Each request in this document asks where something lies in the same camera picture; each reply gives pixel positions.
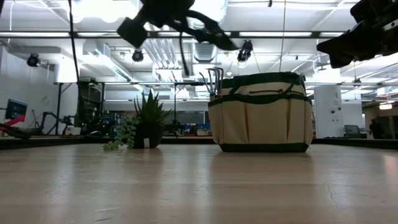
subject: string of pearls plant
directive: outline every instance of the string of pearls plant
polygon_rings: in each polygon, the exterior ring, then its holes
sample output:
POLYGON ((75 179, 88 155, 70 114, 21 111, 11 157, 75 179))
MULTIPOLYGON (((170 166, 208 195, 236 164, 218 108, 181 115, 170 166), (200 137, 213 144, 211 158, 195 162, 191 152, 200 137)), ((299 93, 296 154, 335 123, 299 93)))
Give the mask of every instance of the string of pearls plant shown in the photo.
POLYGON ((115 137, 115 141, 108 142, 104 144, 103 149, 106 152, 109 151, 117 151, 119 146, 123 146, 123 141, 127 142, 127 148, 133 149, 134 148, 134 136, 136 135, 135 130, 136 125, 139 124, 139 118, 132 117, 124 119, 124 122, 121 126, 117 127, 118 135, 115 137))

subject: person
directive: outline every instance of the person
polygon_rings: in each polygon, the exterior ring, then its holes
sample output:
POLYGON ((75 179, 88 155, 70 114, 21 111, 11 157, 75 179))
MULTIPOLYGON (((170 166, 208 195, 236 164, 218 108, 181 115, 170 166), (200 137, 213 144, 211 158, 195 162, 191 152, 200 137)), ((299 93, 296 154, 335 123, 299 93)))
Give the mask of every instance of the person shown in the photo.
POLYGON ((384 131, 381 124, 376 122, 376 119, 372 119, 372 123, 369 126, 370 134, 373 134, 374 139, 382 139, 384 131))

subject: green trim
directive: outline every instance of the green trim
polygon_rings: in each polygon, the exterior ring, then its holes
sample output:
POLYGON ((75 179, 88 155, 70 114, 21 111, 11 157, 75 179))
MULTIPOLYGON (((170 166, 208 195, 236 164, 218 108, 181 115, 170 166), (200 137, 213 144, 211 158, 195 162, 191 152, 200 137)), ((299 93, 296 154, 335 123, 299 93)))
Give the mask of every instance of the green trim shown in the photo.
POLYGON ((287 144, 220 144, 223 152, 305 152, 309 145, 305 143, 287 144))
POLYGON ((303 96, 303 95, 298 95, 298 94, 274 94, 274 95, 260 95, 260 96, 247 96, 247 95, 239 95, 239 94, 233 94, 233 95, 225 95, 222 98, 215 99, 211 102, 208 103, 209 107, 212 107, 214 105, 223 103, 223 102, 229 102, 229 101, 239 101, 243 103, 250 103, 250 104, 255 104, 255 105, 264 105, 264 104, 269 104, 269 103, 274 103, 278 100, 303 100, 307 101, 310 104, 312 104, 311 99, 303 96))
POLYGON ((223 88, 239 88, 241 86, 260 84, 260 83, 292 83, 303 85, 304 81, 300 75, 293 72, 273 72, 258 73, 253 75, 240 75, 231 79, 223 80, 223 88))

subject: table surface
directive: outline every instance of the table surface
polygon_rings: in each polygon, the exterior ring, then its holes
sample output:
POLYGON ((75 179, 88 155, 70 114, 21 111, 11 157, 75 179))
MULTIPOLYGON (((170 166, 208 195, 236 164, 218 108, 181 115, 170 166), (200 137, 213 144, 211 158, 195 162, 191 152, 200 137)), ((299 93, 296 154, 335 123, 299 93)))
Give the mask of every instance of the table surface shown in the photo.
POLYGON ((216 145, 0 151, 0 219, 19 223, 397 223, 398 151, 216 145))

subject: canvas tool bag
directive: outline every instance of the canvas tool bag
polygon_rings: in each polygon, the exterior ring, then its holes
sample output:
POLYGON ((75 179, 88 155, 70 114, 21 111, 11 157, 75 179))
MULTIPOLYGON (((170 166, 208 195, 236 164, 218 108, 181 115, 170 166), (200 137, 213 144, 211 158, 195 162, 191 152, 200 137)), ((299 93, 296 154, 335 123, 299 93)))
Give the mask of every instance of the canvas tool bag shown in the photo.
POLYGON ((223 80, 208 107, 213 139, 223 151, 305 152, 311 143, 312 104, 296 73, 223 80))

